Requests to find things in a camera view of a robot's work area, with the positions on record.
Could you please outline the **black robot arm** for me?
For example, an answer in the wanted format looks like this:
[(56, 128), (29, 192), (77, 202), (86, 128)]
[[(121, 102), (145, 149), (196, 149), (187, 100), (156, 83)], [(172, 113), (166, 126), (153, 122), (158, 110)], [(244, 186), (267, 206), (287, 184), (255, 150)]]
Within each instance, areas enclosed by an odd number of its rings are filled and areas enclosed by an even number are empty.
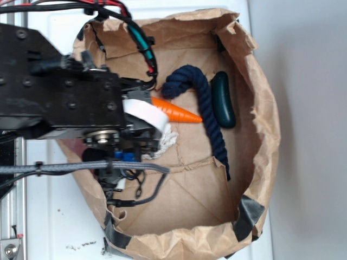
[(1, 142), (83, 139), (102, 150), (159, 149), (167, 121), (145, 82), (62, 55), (36, 30), (1, 25)]

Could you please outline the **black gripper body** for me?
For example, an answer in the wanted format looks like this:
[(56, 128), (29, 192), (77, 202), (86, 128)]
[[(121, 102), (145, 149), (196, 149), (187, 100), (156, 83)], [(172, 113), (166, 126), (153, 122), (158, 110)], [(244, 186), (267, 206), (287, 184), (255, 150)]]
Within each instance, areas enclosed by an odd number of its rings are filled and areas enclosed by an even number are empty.
[(158, 150), (155, 128), (123, 109), (124, 99), (152, 104), (146, 84), (98, 69), (88, 52), (82, 57), (80, 62), (62, 56), (30, 63), (37, 82), (32, 93), (37, 108), (31, 110), (37, 122), (29, 128), (30, 138), (81, 137), (87, 146), (103, 150)]

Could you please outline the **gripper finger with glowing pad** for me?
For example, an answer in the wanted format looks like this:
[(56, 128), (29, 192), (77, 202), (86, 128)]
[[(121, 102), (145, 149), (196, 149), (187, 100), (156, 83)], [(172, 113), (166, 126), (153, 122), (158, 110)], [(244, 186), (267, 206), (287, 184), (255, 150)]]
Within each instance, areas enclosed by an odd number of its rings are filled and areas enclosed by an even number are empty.
[(156, 106), (138, 99), (124, 99), (126, 114), (147, 122), (155, 128), (155, 137), (161, 137), (168, 123), (168, 116)]

